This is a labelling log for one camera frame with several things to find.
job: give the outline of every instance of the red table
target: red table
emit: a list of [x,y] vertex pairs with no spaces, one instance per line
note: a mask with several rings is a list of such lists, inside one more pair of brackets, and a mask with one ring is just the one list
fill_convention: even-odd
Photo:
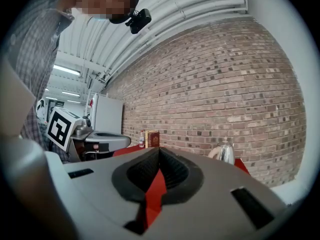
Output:
[[[139,145],[130,146],[126,148],[119,149],[114,152],[113,156],[121,156],[129,154],[135,151],[143,150],[144,147],[139,147]],[[234,165],[245,173],[250,174],[240,158],[236,158]],[[165,178],[161,173],[161,170],[156,174],[151,186],[145,193],[146,200],[146,229],[155,221],[156,217],[161,212],[161,197],[167,192]]]

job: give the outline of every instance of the refrigerator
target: refrigerator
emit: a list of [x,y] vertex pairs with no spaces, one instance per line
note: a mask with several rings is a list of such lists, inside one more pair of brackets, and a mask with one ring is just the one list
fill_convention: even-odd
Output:
[[95,93],[89,115],[93,130],[121,134],[123,106],[121,100]]

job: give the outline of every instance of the bottle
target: bottle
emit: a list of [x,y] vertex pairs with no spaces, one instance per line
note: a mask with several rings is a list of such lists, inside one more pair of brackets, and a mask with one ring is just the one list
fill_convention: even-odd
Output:
[[139,147],[144,148],[144,146],[145,146],[145,135],[144,135],[144,131],[141,130],[140,138],[139,138]]

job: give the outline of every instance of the stainless steel kettle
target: stainless steel kettle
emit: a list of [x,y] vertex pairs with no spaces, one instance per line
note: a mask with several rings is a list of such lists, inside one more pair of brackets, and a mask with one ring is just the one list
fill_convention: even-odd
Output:
[[233,144],[227,141],[227,137],[224,137],[222,142],[218,143],[218,146],[210,151],[209,158],[225,161],[229,164],[235,164],[235,150]]

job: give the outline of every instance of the ceiling light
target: ceiling light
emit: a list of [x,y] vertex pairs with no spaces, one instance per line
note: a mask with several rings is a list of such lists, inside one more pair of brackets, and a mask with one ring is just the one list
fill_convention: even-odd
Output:
[[74,102],[74,103],[81,103],[81,102],[79,102],[79,101],[73,101],[73,100],[68,100],[68,99],[67,99],[67,101],[68,101],[68,102]]
[[79,71],[76,71],[76,70],[73,70],[73,69],[69,69],[69,68],[65,68],[63,66],[53,65],[53,68],[56,69],[56,70],[61,70],[61,71],[64,71],[64,72],[67,72],[67,73],[70,73],[70,74],[74,74],[74,75],[80,76],[80,72]]
[[66,91],[62,91],[63,94],[69,94],[69,95],[73,95],[73,96],[77,96],[80,97],[79,94],[74,94],[74,93],[70,93],[70,92],[66,92]]

